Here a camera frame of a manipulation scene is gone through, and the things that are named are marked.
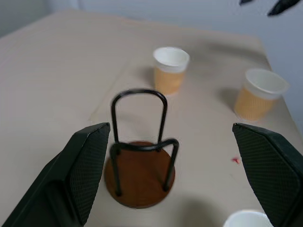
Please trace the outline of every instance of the table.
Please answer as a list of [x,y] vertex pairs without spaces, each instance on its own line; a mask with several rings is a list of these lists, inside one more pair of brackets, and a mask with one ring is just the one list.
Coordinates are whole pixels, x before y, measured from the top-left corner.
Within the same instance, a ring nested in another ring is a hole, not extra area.
[[[0,39],[0,224],[44,165],[71,135],[110,122],[118,92],[152,88],[152,51],[178,46],[191,56],[179,93],[168,97],[163,138],[180,141],[176,179],[160,204],[133,210],[114,201],[101,179],[88,227],[222,226],[232,212],[262,210],[247,181],[232,124],[246,69],[269,69],[257,38],[66,11]],[[121,100],[121,141],[156,141],[160,101]],[[284,135],[299,151],[303,142],[283,100],[255,125]],[[113,143],[111,132],[109,146]]]

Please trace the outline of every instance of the white paper cup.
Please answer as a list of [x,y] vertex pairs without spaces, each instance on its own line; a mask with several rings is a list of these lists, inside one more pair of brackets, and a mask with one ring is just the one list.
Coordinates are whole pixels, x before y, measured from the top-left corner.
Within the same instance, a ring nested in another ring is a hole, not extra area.
[[274,72],[250,69],[245,74],[234,111],[243,120],[257,121],[272,109],[276,100],[289,87],[289,84]]
[[153,52],[155,88],[164,95],[178,91],[183,82],[189,55],[177,47],[161,47]]
[[273,227],[273,225],[266,214],[242,210],[230,215],[223,227]]

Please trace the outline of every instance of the black object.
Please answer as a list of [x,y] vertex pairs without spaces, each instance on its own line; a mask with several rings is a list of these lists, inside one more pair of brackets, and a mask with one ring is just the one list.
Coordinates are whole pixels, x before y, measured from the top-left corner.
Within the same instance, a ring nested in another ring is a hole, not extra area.
[[236,123],[248,181],[274,227],[303,226],[303,156],[280,134]]
[[[117,129],[117,119],[116,119],[116,103],[117,101],[125,96],[134,95],[134,94],[151,94],[154,96],[157,96],[163,103],[163,110],[162,110],[162,117],[161,117],[161,123],[160,123],[160,130],[159,130],[159,136],[158,136],[158,144],[153,146],[139,146],[134,144],[127,144],[127,143],[121,143],[119,142],[118,138],[118,129]],[[163,135],[163,129],[164,129],[164,123],[166,118],[166,112],[167,112],[167,100],[165,96],[156,91],[156,90],[150,90],[150,89],[131,89],[127,91],[123,91],[119,93],[113,100],[111,105],[111,113],[112,113],[112,121],[113,121],[113,130],[114,130],[114,136],[115,136],[115,144],[112,145],[110,149],[110,156],[113,164],[113,170],[115,175],[115,182],[116,182],[116,195],[120,196],[122,195],[121,187],[120,187],[120,181],[119,181],[119,171],[117,166],[117,160],[116,157],[119,155],[120,151],[122,149],[126,150],[132,150],[132,151],[154,151],[157,150],[160,151],[161,148],[166,147],[168,145],[173,145],[173,152],[171,156],[171,160],[169,163],[169,167],[167,170],[166,180],[163,184],[163,190],[168,191],[169,190],[169,183],[172,175],[172,171],[174,168],[174,163],[176,160],[176,156],[178,153],[179,148],[179,142],[176,139],[168,139],[165,141],[162,141],[162,135]]]
[[83,226],[102,176],[109,131],[109,123],[102,123],[76,132],[2,227]]
[[[240,5],[246,4],[248,2],[252,2],[254,0],[240,0]],[[267,14],[270,16],[276,16],[284,11],[288,10],[289,8],[295,6],[300,0],[279,0],[275,6],[270,10]]]

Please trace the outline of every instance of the round wooden base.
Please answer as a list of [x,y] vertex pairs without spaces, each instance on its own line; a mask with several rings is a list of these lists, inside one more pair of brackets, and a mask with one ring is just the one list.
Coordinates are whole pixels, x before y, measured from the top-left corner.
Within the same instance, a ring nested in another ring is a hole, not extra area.
[[[152,145],[150,142],[132,142],[137,145]],[[122,205],[131,208],[147,208],[161,202],[170,192],[175,180],[173,169],[169,190],[163,191],[170,156],[160,152],[137,152],[122,150],[117,156],[122,195],[117,196],[112,162],[109,158],[105,167],[105,183],[111,196]]]

